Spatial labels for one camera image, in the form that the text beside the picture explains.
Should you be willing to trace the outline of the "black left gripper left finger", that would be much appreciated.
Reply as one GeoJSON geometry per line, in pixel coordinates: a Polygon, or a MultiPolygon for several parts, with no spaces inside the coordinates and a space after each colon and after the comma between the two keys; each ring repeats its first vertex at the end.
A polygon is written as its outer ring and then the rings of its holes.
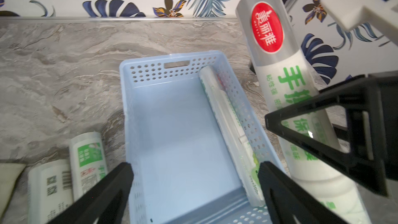
{"type": "Polygon", "coordinates": [[[120,224],[134,180],[132,166],[120,163],[51,224],[120,224]]]}

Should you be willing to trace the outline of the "plastic wrap roll red logo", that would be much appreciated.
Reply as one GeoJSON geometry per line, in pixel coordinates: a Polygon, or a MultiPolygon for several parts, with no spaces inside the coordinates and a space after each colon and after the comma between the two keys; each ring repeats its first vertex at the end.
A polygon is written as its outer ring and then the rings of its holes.
{"type": "Polygon", "coordinates": [[[199,77],[249,203],[253,207],[262,206],[265,199],[258,179],[260,163],[227,92],[212,66],[202,68],[199,77]]]}

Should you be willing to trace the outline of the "light blue perforated plastic basket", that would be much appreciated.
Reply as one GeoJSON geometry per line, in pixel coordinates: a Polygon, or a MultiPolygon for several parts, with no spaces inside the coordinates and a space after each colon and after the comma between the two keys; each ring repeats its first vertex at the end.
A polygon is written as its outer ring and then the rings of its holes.
{"type": "Polygon", "coordinates": [[[260,162],[283,165],[225,54],[203,51],[129,59],[120,66],[125,153],[134,179],[133,224],[269,224],[250,205],[202,87],[212,66],[260,162]]]}

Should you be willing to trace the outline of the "plastic wrap roll green label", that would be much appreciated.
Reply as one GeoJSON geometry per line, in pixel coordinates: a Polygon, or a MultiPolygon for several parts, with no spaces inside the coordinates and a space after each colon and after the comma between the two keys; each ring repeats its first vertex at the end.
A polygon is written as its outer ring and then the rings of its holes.
{"type": "MultiPolygon", "coordinates": [[[[270,112],[318,94],[282,0],[240,0],[236,15],[270,112]]],[[[346,222],[370,223],[353,180],[299,146],[279,143],[292,180],[346,222]]]]}

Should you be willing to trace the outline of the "plastic wrap roll with barcode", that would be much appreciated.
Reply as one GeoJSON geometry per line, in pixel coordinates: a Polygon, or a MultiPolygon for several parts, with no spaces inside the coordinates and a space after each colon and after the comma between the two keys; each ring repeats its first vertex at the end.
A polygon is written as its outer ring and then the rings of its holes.
{"type": "Polygon", "coordinates": [[[88,132],[69,142],[73,197],[77,201],[107,174],[107,164],[101,134],[88,132]]]}

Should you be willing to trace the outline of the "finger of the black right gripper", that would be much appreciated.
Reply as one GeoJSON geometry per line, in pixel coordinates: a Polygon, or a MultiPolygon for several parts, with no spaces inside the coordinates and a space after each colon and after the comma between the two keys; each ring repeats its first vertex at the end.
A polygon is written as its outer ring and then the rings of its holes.
{"type": "Polygon", "coordinates": [[[398,179],[398,76],[355,76],[322,89],[317,96],[265,116],[268,130],[354,180],[371,192],[387,196],[387,180],[398,179]],[[300,115],[341,106],[346,127],[333,127],[349,143],[344,153],[282,125],[300,115]]]}

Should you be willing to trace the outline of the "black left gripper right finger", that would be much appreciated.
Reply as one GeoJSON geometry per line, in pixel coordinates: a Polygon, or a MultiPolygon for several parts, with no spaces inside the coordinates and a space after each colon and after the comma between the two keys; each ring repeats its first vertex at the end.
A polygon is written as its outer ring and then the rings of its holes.
{"type": "Polygon", "coordinates": [[[274,224],[345,224],[271,162],[260,164],[259,182],[274,224]]]}

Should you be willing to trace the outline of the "beige cloth pouch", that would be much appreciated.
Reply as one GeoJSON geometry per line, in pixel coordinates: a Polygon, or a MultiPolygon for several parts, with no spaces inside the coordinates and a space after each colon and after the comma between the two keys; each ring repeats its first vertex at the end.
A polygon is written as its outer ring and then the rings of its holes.
{"type": "Polygon", "coordinates": [[[25,164],[1,163],[1,217],[6,210],[16,181],[25,168],[25,164]]]}

